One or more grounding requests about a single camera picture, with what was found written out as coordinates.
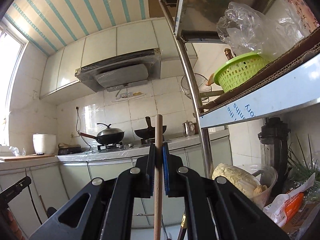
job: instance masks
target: white bucket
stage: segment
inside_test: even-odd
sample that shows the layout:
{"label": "white bucket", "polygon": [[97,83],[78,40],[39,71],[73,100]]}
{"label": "white bucket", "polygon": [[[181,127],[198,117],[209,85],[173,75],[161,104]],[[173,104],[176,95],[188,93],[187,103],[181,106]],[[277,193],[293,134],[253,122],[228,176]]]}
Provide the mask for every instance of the white bucket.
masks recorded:
{"label": "white bucket", "polygon": [[33,147],[36,153],[54,154],[57,136],[55,134],[34,134]]}

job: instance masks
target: clear plastic bowl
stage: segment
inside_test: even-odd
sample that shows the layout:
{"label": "clear plastic bowl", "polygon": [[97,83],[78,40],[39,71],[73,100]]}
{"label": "clear plastic bowl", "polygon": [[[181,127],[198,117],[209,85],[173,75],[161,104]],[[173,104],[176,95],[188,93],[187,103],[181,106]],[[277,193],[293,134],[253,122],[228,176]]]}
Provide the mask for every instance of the clear plastic bowl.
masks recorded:
{"label": "clear plastic bowl", "polygon": [[271,166],[261,166],[261,164],[237,165],[237,167],[249,172],[250,174],[258,173],[255,177],[260,181],[261,185],[267,185],[268,188],[265,191],[249,198],[260,209],[263,209],[270,197],[271,190],[278,179],[277,171]]}

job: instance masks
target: pan handle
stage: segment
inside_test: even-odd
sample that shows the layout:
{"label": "pan handle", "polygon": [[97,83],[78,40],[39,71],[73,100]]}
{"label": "pan handle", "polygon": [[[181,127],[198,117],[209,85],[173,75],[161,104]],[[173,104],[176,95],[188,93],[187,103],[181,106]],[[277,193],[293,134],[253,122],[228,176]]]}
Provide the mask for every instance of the pan handle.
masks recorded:
{"label": "pan handle", "polygon": [[146,116],[146,122],[147,122],[148,128],[152,128],[151,118],[149,116]]}
{"label": "pan handle", "polygon": [[97,124],[103,124],[103,125],[105,125],[106,127],[108,127],[108,129],[110,128],[110,125],[111,125],[111,123],[110,123],[109,125],[106,125],[105,123],[102,123],[102,122],[98,122]]}
{"label": "pan handle", "polygon": [[86,134],[86,133],[83,133],[83,132],[81,132],[80,135],[83,136],[83,137],[87,137],[87,138],[91,138],[91,139],[96,139],[95,136],[90,135],[90,134]]}

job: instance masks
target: orange and white package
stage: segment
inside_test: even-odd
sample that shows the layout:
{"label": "orange and white package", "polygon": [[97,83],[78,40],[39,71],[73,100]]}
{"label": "orange and white package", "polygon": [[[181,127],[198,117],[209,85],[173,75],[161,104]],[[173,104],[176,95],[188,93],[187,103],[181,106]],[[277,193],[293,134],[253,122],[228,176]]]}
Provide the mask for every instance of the orange and white package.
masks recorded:
{"label": "orange and white package", "polygon": [[263,212],[278,226],[284,226],[299,210],[303,200],[302,192],[313,186],[315,178],[316,174],[313,173],[300,187],[278,195],[270,205],[263,208]]}

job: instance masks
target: range hood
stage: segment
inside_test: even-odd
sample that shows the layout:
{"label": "range hood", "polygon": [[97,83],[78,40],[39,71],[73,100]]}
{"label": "range hood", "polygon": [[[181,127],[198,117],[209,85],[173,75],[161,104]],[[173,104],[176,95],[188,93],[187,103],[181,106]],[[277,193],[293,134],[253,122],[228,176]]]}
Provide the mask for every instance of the range hood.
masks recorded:
{"label": "range hood", "polygon": [[75,76],[95,92],[140,86],[159,79],[160,49],[145,49],[92,63],[76,70]]}

